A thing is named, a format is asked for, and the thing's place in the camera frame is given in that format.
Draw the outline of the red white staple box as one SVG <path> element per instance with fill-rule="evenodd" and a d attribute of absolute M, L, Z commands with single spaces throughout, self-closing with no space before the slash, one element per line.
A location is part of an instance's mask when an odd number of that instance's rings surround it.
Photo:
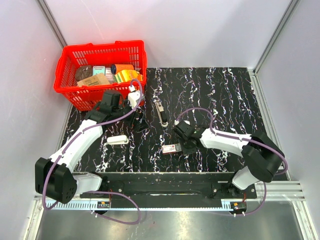
<path fill-rule="evenodd" d="M 161 149 L 164 155 L 174 154 L 182 151 L 181 145 L 179 143 L 163 145 Z"/>

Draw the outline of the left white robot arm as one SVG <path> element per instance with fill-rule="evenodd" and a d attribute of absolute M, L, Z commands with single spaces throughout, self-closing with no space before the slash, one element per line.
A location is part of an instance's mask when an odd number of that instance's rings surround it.
<path fill-rule="evenodd" d="M 75 195 L 92 192 L 96 197 L 107 195 L 108 185 L 97 173 L 74 175 L 78 161 L 90 146 L 100 138 L 106 127 L 124 121 L 137 129 L 142 121 L 142 113 L 136 111 L 144 94 L 132 91 L 123 98 L 115 90 L 107 90 L 92 110 L 81 122 L 78 130 L 49 158 L 39 158 L 35 163 L 35 191 L 43 198 L 51 198 L 67 204 Z"/>

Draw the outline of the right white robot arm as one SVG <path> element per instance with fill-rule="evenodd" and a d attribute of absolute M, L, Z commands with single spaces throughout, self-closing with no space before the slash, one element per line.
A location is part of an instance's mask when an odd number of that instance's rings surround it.
<path fill-rule="evenodd" d="M 237 155 L 246 166 L 238 170 L 227 186 L 228 194 L 239 198 L 257 182 L 270 183 L 285 155 L 263 132 L 235 134 L 191 126 L 188 121 L 175 121 L 173 131 L 178 135 L 182 153 L 190 155 L 198 149 L 215 149 Z"/>

